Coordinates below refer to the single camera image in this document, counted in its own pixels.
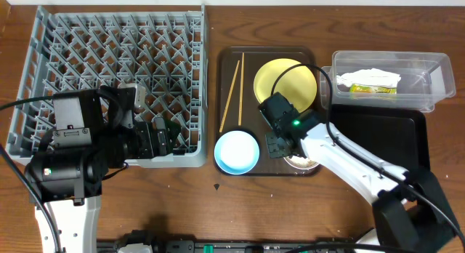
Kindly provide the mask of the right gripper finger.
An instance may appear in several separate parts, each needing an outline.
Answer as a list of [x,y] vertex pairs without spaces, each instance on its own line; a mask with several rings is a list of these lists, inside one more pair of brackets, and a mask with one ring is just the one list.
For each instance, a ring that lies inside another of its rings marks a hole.
[[304,157],[301,140],[299,138],[283,138],[283,157]]
[[278,138],[273,132],[268,132],[265,135],[266,138],[266,144],[267,144],[267,149],[269,153],[270,158],[281,158],[281,150],[280,146],[278,144]]

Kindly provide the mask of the green orange snack wrapper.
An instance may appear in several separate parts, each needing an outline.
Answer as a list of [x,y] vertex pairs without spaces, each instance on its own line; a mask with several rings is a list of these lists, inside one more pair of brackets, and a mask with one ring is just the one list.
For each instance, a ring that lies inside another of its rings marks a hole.
[[354,92],[354,93],[391,94],[391,95],[395,95],[397,93],[396,88],[368,86],[368,85],[362,85],[362,84],[353,84],[349,88],[349,91]]

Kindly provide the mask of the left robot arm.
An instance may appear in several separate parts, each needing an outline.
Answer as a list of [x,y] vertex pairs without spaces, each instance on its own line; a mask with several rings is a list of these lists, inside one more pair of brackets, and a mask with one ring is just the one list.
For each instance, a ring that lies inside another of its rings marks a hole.
[[145,89],[101,86],[52,96],[55,125],[26,165],[37,192],[35,217],[43,252],[96,252],[102,182],[128,167],[128,159],[173,152],[178,123],[137,121]]

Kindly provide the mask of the white napkin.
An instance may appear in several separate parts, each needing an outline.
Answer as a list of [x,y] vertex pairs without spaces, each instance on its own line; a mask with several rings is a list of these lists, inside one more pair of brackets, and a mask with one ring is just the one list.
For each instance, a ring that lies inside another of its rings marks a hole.
[[396,88],[400,80],[401,76],[399,74],[377,68],[362,69],[336,76],[337,84],[346,87],[359,84],[364,86]]

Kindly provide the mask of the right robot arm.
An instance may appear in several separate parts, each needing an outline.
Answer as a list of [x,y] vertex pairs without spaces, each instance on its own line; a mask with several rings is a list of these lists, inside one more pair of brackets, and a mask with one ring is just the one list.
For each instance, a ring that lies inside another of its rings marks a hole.
[[325,166],[371,206],[375,228],[352,243],[314,244],[300,252],[437,252],[464,235],[435,175],[409,170],[373,155],[344,136],[329,119],[298,110],[277,92],[259,105],[272,129],[270,157],[300,156]]

